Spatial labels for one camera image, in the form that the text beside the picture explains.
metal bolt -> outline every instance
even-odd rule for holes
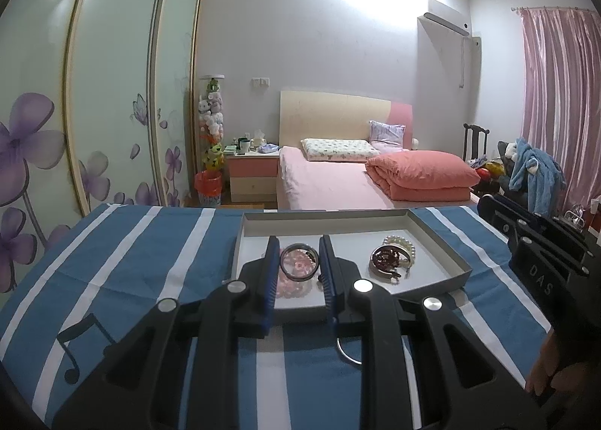
[[[360,293],[367,293],[371,291],[374,285],[367,279],[359,279],[358,281],[355,281],[353,287],[357,289],[357,291],[359,291]]]
[[[162,313],[169,313],[175,310],[177,307],[177,302],[171,298],[164,298],[164,300],[160,300],[157,304],[157,308]]]
[[[424,300],[424,306],[431,312],[437,312],[442,308],[442,302],[438,298],[426,298]]]
[[[232,281],[227,285],[230,293],[241,293],[244,289],[246,289],[246,285],[242,281]]]

curtain rod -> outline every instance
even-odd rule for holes
[[[588,12],[593,12],[591,9],[584,9],[584,8],[561,8],[559,6],[539,6],[537,8],[512,8],[512,11],[518,11],[519,9],[576,9],[577,11],[588,11]]]

blue striped tablecloth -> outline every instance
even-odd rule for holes
[[[473,268],[465,288],[444,302],[523,384],[550,327],[509,270],[507,240],[467,207],[414,211]],[[161,298],[205,298],[229,277],[242,213],[103,205],[46,253],[0,312],[0,359],[47,425],[77,387],[65,382],[73,366],[56,335],[93,313],[120,340]],[[69,343],[79,381],[106,345],[94,328]],[[345,348],[360,358],[359,342]],[[240,427],[358,428],[360,378],[339,359],[326,324],[285,325],[264,340],[240,339]],[[414,422],[421,426],[419,416]]]

wooden floor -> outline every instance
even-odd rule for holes
[[[196,194],[194,194],[192,200],[186,204],[186,207],[200,208],[198,196]],[[278,203],[232,203],[230,189],[226,188],[221,195],[221,206],[219,207],[229,209],[277,209]]]

purple flower decal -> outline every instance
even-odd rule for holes
[[[140,146],[138,144],[134,144],[131,148],[131,153],[129,154],[129,158],[134,160],[137,157],[137,154],[140,153]]]
[[[0,292],[12,291],[14,263],[29,265],[37,253],[37,238],[21,233],[25,225],[25,213],[17,208],[7,208],[0,224]]]
[[[126,198],[124,192],[118,192],[117,194],[115,194],[115,197],[113,198],[113,203],[115,203],[115,204],[133,204],[133,199]]]
[[[136,204],[142,206],[159,205],[159,197],[156,194],[156,187],[154,187],[154,184],[152,184],[152,187],[149,189],[146,182],[140,183],[136,191]]]
[[[48,247],[53,247],[53,245],[56,245],[58,242],[60,242],[61,239],[67,235],[67,233],[69,233],[69,230],[71,229],[66,225],[57,225],[54,227],[54,230],[52,230],[50,236],[48,237]]]
[[[54,103],[46,96],[28,92],[17,98],[8,120],[0,122],[0,206],[23,195],[29,184],[28,164],[52,169],[65,151],[65,136],[57,130],[44,130],[54,113]]]
[[[133,114],[129,117],[132,121],[134,118],[144,126],[148,125],[148,106],[140,94],[137,95],[137,99],[133,102]]]
[[[173,181],[173,174],[181,172],[180,148],[176,147],[173,150],[170,148],[165,152],[165,163],[167,164],[167,172],[165,176],[167,180]]]
[[[79,161],[79,172],[88,204],[90,195],[99,201],[106,200],[109,195],[110,180],[107,177],[101,177],[107,167],[109,167],[109,159],[99,151],[92,152],[87,167],[82,164],[81,160]]]
[[[177,189],[174,189],[173,194],[171,194],[171,193],[167,194],[167,206],[179,208],[180,200],[177,199],[178,195],[179,195],[179,191]]]

